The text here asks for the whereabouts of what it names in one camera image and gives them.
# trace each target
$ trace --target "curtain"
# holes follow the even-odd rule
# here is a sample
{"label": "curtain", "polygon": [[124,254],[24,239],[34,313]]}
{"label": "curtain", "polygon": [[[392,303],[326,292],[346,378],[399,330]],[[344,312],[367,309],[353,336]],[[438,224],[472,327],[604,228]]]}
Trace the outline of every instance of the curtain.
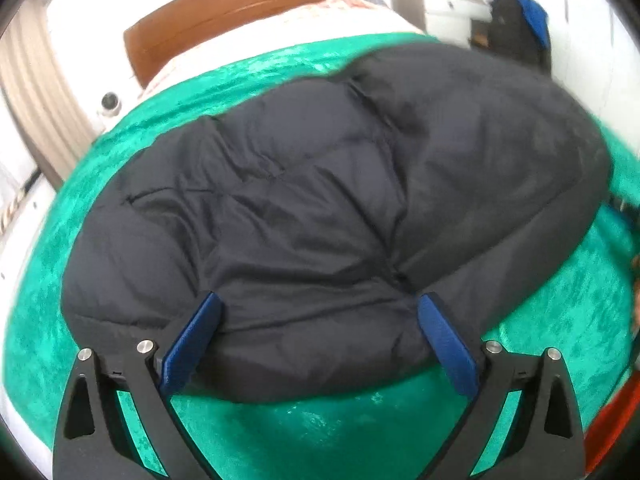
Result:
{"label": "curtain", "polygon": [[43,0],[25,0],[0,38],[0,82],[31,155],[59,188],[95,134],[56,60]]}

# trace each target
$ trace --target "drawer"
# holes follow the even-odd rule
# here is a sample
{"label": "drawer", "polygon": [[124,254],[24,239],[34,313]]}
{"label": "drawer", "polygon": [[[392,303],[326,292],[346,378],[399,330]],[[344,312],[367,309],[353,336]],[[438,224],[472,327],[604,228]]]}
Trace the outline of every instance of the drawer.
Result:
{"label": "drawer", "polygon": [[491,8],[487,4],[470,0],[424,0],[424,11],[438,16],[465,16],[483,22],[491,21]]}
{"label": "drawer", "polygon": [[427,34],[435,36],[444,43],[469,48],[471,37],[471,19],[463,16],[439,16],[427,14]]}

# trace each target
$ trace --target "clothing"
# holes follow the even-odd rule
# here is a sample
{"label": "clothing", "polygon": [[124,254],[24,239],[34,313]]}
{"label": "clothing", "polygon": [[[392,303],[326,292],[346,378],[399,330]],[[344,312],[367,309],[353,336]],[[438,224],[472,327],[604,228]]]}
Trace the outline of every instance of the clothing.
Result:
{"label": "clothing", "polygon": [[109,354],[201,290],[225,317],[196,382],[265,402],[433,362],[435,291],[484,333],[571,254],[607,195],[591,118],[546,78],[440,44],[376,51],[137,153],[86,216],[63,315]]}
{"label": "clothing", "polygon": [[546,12],[533,0],[494,0],[488,41],[499,56],[551,74]]}

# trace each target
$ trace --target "silver bolt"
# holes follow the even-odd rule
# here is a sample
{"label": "silver bolt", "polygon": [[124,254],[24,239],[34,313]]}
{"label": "silver bolt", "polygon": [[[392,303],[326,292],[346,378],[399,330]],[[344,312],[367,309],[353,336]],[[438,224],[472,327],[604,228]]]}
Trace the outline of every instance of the silver bolt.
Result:
{"label": "silver bolt", "polygon": [[499,354],[502,352],[502,345],[497,341],[487,341],[484,347],[492,354]]}
{"label": "silver bolt", "polygon": [[546,354],[549,356],[550,359],[553,359],[553,361],[559,361],[560,358],[562,357],[562,354],[557,348],[550,348],[549,350],[546,351]]}
{"label": "silver bolt", "polygon": [[86,361],[89,357],[91,357],[92,354],[93,352],[91,352],[90,348],[83,348],[78,352],[78,359],[80,359],[81,361]]}
{"label": "silver bolt", "polygon": [[149,339],[145,339],[144,341],[140,341],[136,348],[138,349],[138,352],[140,352],[141,354],[147,354],[151,352],[153,347],[154,347],[154,342],[149,341]]}

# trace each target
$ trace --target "green blanket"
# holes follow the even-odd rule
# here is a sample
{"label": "green blanket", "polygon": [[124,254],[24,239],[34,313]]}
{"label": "green blanket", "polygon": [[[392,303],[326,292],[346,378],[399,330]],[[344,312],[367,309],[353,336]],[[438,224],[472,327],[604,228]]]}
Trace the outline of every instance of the green blanket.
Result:
{"label": "green blanket", "polygon": [[[433,41],[379,34],[303,44],[239,61],[151,98],[101,137],[58,194],[10,318],[4,386],[32,431],[52,447],[63,389],[78,347],[60,314],[73,241],[107,181],[163,132],[299,76],[322,75],[374,48]],[[612,188],[640,203],[640,167],[603,128],[616,163]],[[510,351],[560,348],[587,426],[625,370],[630,350],[634,240],[602,208],[575,253],[535,295],[487,335]],[[517,398],[512,394],[477,470],[493,463]],[[161,471],[130,397],[121,402],[145,464]],[[411,480],[465,407],[439,367],[376,391],[272,405],[176,396],[184,425],[225,480]]]}

